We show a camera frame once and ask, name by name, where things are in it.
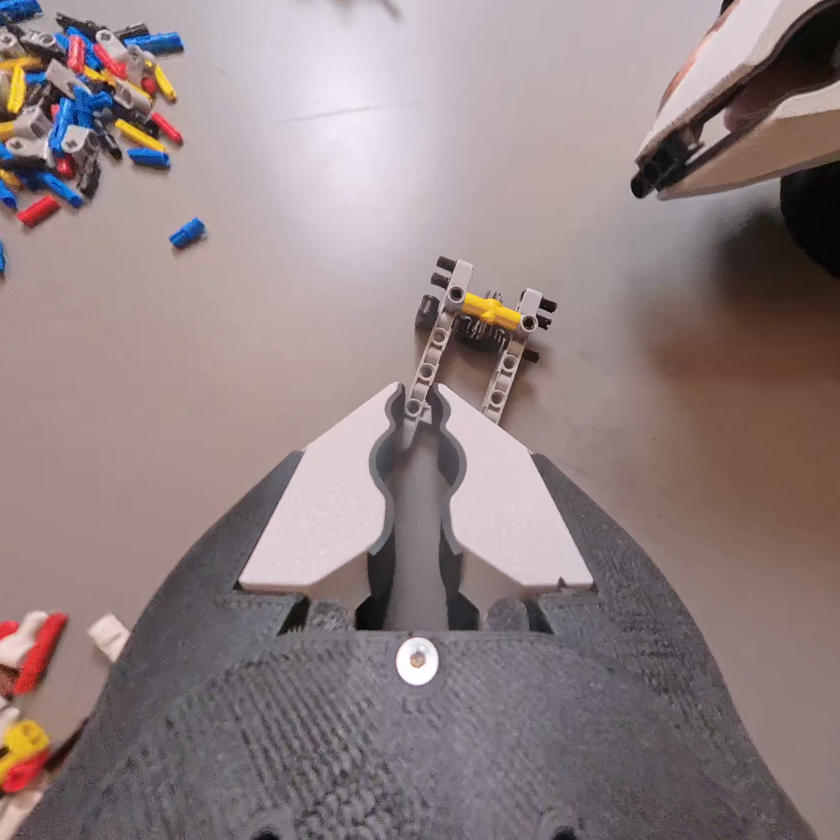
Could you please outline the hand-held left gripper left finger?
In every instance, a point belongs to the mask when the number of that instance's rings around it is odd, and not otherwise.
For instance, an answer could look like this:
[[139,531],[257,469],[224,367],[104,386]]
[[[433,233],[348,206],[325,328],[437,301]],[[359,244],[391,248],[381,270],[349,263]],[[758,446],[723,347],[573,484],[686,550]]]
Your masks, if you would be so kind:
[[238,577],[243,591],[332,598],[357,627],[384,626],[396,568],[387,479],[404,407],[404,385],[391,383],[295,454]]

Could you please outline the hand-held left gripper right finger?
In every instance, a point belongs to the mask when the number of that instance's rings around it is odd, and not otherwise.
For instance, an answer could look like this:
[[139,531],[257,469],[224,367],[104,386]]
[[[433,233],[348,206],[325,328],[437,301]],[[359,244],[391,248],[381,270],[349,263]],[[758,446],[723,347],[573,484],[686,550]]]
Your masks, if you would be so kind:
[[448,628],[478,629],[503,600],[589,591],[593,574],[528,447],[446,385],[434,386],[434,430]]

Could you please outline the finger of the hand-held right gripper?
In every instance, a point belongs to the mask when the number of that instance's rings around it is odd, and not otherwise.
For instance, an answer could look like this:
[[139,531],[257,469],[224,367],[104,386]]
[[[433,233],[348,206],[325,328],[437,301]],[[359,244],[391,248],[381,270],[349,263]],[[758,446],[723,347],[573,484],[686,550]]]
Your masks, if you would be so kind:
[[636,166],[662,139],[701,119],[703,139],[722,135],[723,99],[771,66],[838,67],[838,1],[731,2],[668,84]]
[[[697,131],[701,147],[685,176],[657,196],[667,201],[724,193],[837,162],[838,85],[837,66],[769,66],[759,71],[711,113],[711,120],[721,116],[721,136],[704,140],[706,122],[701,119],[685,126]],[[771,103],[771,110],[748,130],[730,133],[723,111],[743,95]]]

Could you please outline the black lego connector piece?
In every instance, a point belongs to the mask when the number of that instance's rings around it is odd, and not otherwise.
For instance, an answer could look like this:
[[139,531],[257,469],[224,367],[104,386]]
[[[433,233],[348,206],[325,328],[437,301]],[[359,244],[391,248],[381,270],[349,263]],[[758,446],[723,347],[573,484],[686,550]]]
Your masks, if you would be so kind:
[[630,184],[632,195],[643,199],[685,176],[690,159],[701,147],[697,137],[697,131],[691,127],[672,132],[644,155]]

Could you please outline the grey yellow lego frame assembly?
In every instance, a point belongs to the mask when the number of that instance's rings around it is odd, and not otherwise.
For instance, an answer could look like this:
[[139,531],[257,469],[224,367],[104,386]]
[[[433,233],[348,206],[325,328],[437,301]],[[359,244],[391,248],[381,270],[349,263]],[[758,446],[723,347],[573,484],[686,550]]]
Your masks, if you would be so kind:
[[415,318],[416,330],[425,333],[427,341],[411,384],[406,387],[402,451],[413,446],[421,426],[432,423],[429,399],[452,342],[496,356],[480,412],[499,424],[522,363],[539,361],[539,352],[529,347],[532,336],[549,328],[550,315],[557,309],[555,301],[532,288],[520,294],[513,308],[497,292],[481,296],[469,291],[474,267],[465,260],[440,256],[436,267],[430,282],[440,293],[426,294]]

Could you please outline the pile of red white lego pieces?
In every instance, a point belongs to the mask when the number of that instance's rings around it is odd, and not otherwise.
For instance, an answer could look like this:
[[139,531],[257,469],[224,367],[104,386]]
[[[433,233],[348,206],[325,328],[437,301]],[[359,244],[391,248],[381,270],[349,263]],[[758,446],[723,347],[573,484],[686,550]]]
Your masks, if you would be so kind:
[[2,622],[1,838],[13,838],[42,801],[87,724],[53,743],[16,701],[38,688],[68,623],[64,613],[34,611]]

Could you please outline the pile of blue yellow lego pieces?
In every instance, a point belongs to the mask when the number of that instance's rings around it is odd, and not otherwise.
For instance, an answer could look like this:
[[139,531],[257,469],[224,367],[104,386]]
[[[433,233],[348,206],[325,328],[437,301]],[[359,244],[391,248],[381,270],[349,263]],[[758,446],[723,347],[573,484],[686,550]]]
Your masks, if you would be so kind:
[[42,2],[1,3],[2,214],[36,228],[97,195],[105,164],[167,172],[182,132],[165,61],[185,44],[145,23],[111,27]]

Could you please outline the person's right hand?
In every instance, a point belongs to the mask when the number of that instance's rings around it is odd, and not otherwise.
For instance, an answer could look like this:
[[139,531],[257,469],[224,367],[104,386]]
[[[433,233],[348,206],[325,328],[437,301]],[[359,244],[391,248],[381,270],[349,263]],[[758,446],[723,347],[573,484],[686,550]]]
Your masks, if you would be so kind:
[[771,105],[746,95],[735,98],[724,108],[723,125],[730,133],[748,130],[750,126],[765,119]]

